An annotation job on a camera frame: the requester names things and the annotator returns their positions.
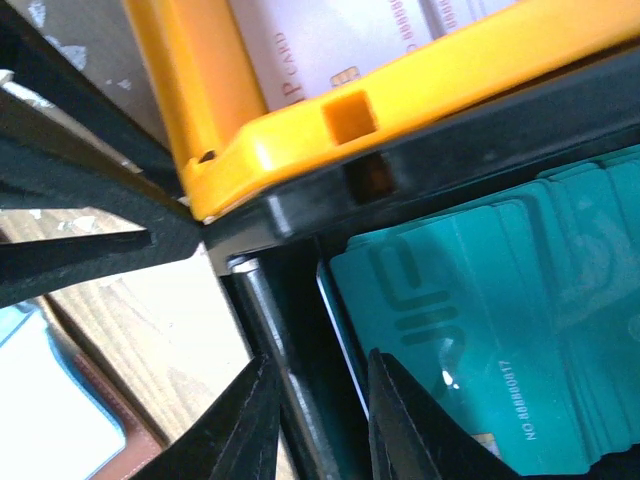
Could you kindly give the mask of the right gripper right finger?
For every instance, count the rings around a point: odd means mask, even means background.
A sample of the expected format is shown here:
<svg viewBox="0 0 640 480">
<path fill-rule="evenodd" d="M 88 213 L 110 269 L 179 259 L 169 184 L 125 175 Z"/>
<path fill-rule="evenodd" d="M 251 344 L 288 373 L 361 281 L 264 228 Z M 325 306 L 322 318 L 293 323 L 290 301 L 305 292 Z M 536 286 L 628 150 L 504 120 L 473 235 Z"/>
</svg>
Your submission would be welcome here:
<svg viewBox="0 0 640 480">
<path fill-rule="evenodd" d="M 368 360 L 368 428 L 375 479 L 517 479 L 467 434 L 391 354 Z"/>
</svg>

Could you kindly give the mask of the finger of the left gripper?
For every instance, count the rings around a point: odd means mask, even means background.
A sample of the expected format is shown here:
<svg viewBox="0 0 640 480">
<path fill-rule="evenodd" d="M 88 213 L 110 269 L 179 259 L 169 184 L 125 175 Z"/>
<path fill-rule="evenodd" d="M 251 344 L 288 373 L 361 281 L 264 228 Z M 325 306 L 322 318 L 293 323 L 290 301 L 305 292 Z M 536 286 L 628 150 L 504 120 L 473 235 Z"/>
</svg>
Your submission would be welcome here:
<svg viewBox="0 0 640 480">
<path fill-rule="evenodd" d="M 131 221 L 137 230 L 2 245 L 2 305 L 183 260 L 200 243 L 200 226 L 183 204 L 92 147 L 82 150 L 92 165 L 3 138 L 1 181 L 42 197 L 44 208 L 90 206 Z"/>
<path fill-rule="evenodd" d="M 2 2 L 1 66 L 140 167 L 146 179 L 182 196 L 120 2 Z"/>
</svg>

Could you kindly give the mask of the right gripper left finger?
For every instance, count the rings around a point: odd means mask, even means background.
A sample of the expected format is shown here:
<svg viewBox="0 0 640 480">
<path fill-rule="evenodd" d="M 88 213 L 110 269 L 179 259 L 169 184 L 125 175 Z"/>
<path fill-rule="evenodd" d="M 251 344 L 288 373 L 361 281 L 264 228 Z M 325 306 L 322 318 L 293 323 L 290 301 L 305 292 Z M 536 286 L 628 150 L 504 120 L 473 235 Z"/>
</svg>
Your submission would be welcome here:
<svg viewBox="0 0 640 480">
<path fill-rule="evenodd" d="M 273 479 L 280 430 L 280 380 L 253 358 L 216 401 L 136 479 Z"/>
</svg>

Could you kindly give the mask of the brown leather card holder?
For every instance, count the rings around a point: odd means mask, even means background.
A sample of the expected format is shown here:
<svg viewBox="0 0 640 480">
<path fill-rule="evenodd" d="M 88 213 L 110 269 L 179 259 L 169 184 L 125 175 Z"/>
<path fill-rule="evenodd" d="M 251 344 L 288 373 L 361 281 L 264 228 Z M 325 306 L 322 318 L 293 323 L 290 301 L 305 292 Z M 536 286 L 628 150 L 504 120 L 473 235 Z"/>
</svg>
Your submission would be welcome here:
<svg viewBox="0 0 640 480">
<path fill-rule="evenodd" d="M 162 444 L 34 302 L 1 310 L 1 476 L 130 479 Z"/>
</svg>

